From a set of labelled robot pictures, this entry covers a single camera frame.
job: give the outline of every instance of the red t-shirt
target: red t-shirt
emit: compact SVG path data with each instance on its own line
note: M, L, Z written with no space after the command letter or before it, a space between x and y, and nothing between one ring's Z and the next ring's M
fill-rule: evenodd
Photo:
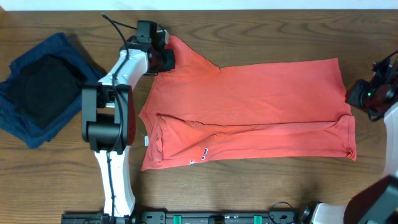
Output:
M176 67L154 78L140 113L142 170L219 159L356 159L355 120L337 58L219 68L170 36Z

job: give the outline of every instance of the navy blue shirt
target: navy blue shirt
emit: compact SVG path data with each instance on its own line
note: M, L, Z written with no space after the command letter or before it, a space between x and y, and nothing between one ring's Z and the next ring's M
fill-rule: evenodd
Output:
M10 81L19 75L21 68L40 59L46 54L62 58L78 68L87 82L95 82L103 77L99 70L86 63L71 45L64 33L54 34L10 65L9 78L0 83L0 128L23 140L31 149L50 141L81 110L81 94L55 118L45 129L37 127L27 116L15 112L16 105L7 97Z

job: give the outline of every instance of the cable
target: cable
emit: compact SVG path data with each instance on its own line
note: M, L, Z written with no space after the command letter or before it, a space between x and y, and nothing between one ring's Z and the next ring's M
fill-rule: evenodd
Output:
M130 54L129 54L129 49L127 47L127 41L124 38L124 36L121 33L121 31L119 30L119 28L117 27L117 25L115 24L116 21L110 19L103 12L101 13L101 16L104 17L106 20L108 20L112 24L112 26L117 30L117 32L119 33L120 37L123 40L124 48L126 49L126 57L124 58L124 60L120 64L120 66L116 69L116 71L112 74L112 86L113 86L113 90L114 90L114 93L115 93L115 99L116 99L116 102L118 104L119 116L120 116L120 127L119 127L118 137L116 138L116 142L114 143L113 147L111 148L111 151L113 151L113 150L115 150L116 146L118 145L119 141L121 140L121 135L122 135L122 131L123 131L123 111L122 111L121 101L120 101L120 98L119 98L119 93L118 93L118 90L116 89L116 79L118 77L118 73L123 68L124 64L129 60Z
M290 205L289 203L287 203L287 202L277 202L277 203L275 203L273 206L271 206L271 208L269 209L269 212L268 212L268 217L269 217L269 220L270 220L273 224L280 224L280 223L276 223L276 222L274 221L274 216L271 215L272 209L274 209L277 205L280 205L280 204L285 204L285 205L288 205L290 208L293 208L293 206L291 206L291 205ZM295 223L296 218L297 218L297 214L294 215L294 217L293 217L293 222L290 222L290 223L288 223L288 224Z
M162 29L162 31L164 32L164 28L163 28L163 26L162 25L160 25L160 24L157 24L161 29Z
M121 23L121 22L118 22L118 21L114 21L114 20L112 20L112 22L116 23L117 25L121 25L121 26L124 26L124 27L130 28L130 29L135 29L135 30L137 30L137 28L135 28L135 27L132 27L132 26L129 26L129 25L123 24L123 23Z
M114 219L114 191L113 191L113 181L112 181L112 172L111 172L111 153L106 153L106 163L108 164L108 176L109 176L109 187L111 188L111 198L112 198L112 215L109 222L112 223Z
M117 147L117 145L119 144L119 142L120 142L120 140L121 140L121 138L122 138L122 132L123 132L123 111L122 111L121 101L120 101L120 98L119 98L118 89L116 88L116 80L117 80L117 77L118 77L118 73L120 72L120 70L123 68L124 64L125 64L125 63L129 60L129 58L130 58L129 49L128 49L128 47L127 47L126 39L124 38L123 34L121 33L121 31L119 30L119 28L116 26L115 23L117 23L117 24L119 24L119 25L122 25L122 26L126 26L126 27L129 27L129 26L127 26L127 25L125 25L125 24L122 24L122 23L120 23L120 22L116 22L116 21L111 20L111 19L110 19L105 13L103 13L103 12L101 13L101 16L103 16L106 20L108 20L108 21L113 25L113 27L117 30L117 32L119 33L120 37L121 37L122 40L123 40L124 47L126 48L126 57L124 58L124 60L122 61L122 63L119 65L119 67L116 69L116 71L112 74L112 86L113 86L113 90L114 90L114 93L115 93L116 103L118 104L119 116L120 116L120 126L119 126L119 133L118 133L118 136L117 136L117 138L116 138L116 141L115 141L114 145L110 148L110 151L108 151L108 152L106 153L106 162L107 162L107 164L108 164L109 186L110 186L111 198L112 198L112 212L111 212L111 218L110 218L109 220L110 220L110 222L112 223L112 222L114 222L114 209L115 209L115 206L114 206L115 201L114 201L114 199L115 199L115 196L114 196L113 181L112 181L112 172L111 172L111 152L114 151L115 148Z

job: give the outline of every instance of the wood grain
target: wood grain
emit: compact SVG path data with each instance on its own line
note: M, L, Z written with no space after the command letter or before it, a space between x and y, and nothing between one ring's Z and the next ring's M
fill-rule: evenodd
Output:
M4 13L5 13L4 9L0 6L0 27L2 24L2 17L4 16Z
M135 25L160 22L216 65L294 62L338 57L345 86L369 80L373 61L398 46L397 11L113 11ZM121 40L100 12L7 12L0 29L0 81L8 65L48 36L64 32L110 70ZM133 31L123 29L125 35ZM134 90L138 113L152 85ZM380 178L386 131L353 109L357 161L336 158L240 159L165 170L139 169L146 151L137 120L129 158L139 205L173 210L262 210L276 201L347 203ZM0 130L1 223L60 223L65 211L97 211L104 204L100 169L81 139L81 114L51 141L29 150Z

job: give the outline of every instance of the black cable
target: black cable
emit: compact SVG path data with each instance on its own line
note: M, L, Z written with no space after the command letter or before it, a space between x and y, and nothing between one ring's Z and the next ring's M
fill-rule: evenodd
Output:
M119 33L120 37L121 37L122 40L123 40L124 47L126 48L126 51L127 51L127 58L129 58L129 51L128 51L128 48L127 48L127 41L125 40L125 38L124 38L122 32L120 32L120 30L119 30L119 28L117 27L117 25L115 24L115 22L114 22L112 19L110 19L105 13L101 12L101 16L104 17L106 20L108 20L108 21L113 25L113 27L117 30L117 32Z
M124 26L124 27L130 28L130 29L135 29L135 30L137 30L137 28L135 28L135 27L132 27L132 26L129 26L129 25L123 24L123 23L121 23L121 22L118 22L118 21L114 21L114 20L112 20L112 22L116 23L117 25L121 25L121 26Z
M113 27L117 30L117 32L119 33L120 37L123 40L124 48L126 48L126 57L124 58L124 60L120 64L120 66L116 69L116 71L112 74L112 86L113 86L113 91L115 94L116 103L118 104L119 116L120 116L120 126L119 126L118 137L116 138L116 142L114 143L113 147L111 148L111 151L113 151L116 148L116 146L118 145L119 141L121 140L122 131L123 131L123 111L122 111L121 101L119 98L119 93L118 93L118 90L116 89L116 79L118 77L118 73L120 72L120 69L122 69L124 64L129 60L130 54L129 54L129 49L127 47L127 41L124 38L122 32L119 30L119 28L115 24L115 21L110 19L103 12L101 13L101 16L104 17L105 19L107 19L113 25Z
M110 219L110 223L113 222L114 219L114 191L113 191L113 181L112 181L112 172L111 172L111 153L106 153L106 163L108 164L108 176L109 176L109 187L111 188L111 198L112 198L112 215Z
M280 224L280 223L276 223L276 222L274 221L274 216L271 215L272 209L274 209L277 205L280 205L280 204L288 205L290 208L294 209L293 206L291 206L291 205L290 205L289 203L287 203L287 202L277 202L277 203L275 203L273 206L271 206L271 208L269 209L269 212L268 212L269 220L271 220L271 222L272 222L273 224ZM296 218L297 218L297 214L294 215L293 221L290 222L290 223L288 223L288 224L293 224L293 223L295 223Z
M160 25L160 24L157 24L161 29L162 29L162 31L164 32L164 28L163 28L163 26L162 25Z
M112 212L111 212L111 218L110 218L110 222L112 223L112 222L114 222L114 209L115 209L115 207L114 207L114 199L115 199L115 196L114 196L112 173L111 173L111 155L110 155L110 153L115 150L116 146L118 145L119 141L121 140L121 136L122 136L122 132L123 132L123 111L122 111L121 101L120 101L120 98L119 98L119 93L118 93L118 90L116 88L116 80L117 80L117 77L118 77L118 73L120 72L120 70L123 68L124 64L130 58L129 49L127 47L126 39L124 38L124 36L121 33L121 31L119 30L119 28L115 25L115 23L117 23L119 25L122 25L122 26L126 26L126 27L129 27L129 26L127 26L125 24L121 24L120 22L116 22L116 21L111 20L103 12L101 13L101 16L103 16L106 20L108 20L113 25L113 27L117 30L117 32L119 33L120 37L123 40L124 47L126 48L126 57L125 57L125 59L122 61L122 63L116 69L116 71L112 74L112 86L113 86L115 99L116 99L115 103L118 104L119 116L120 116L120 126L119 126L118 136L117 136L116 141L115 141L114 145L112 146L112 148L110 148L110 150L106 153L106 158L107 158L106 162L108 164L109 186L110 186L110 189L111 189L111 198L112 198Z
M396 50L395 52L391 53L390 55L388 55L385 59L381 60L381 62L388 60L389 58L391 58L392 56L394 56L394 54L398 54L398 50Z

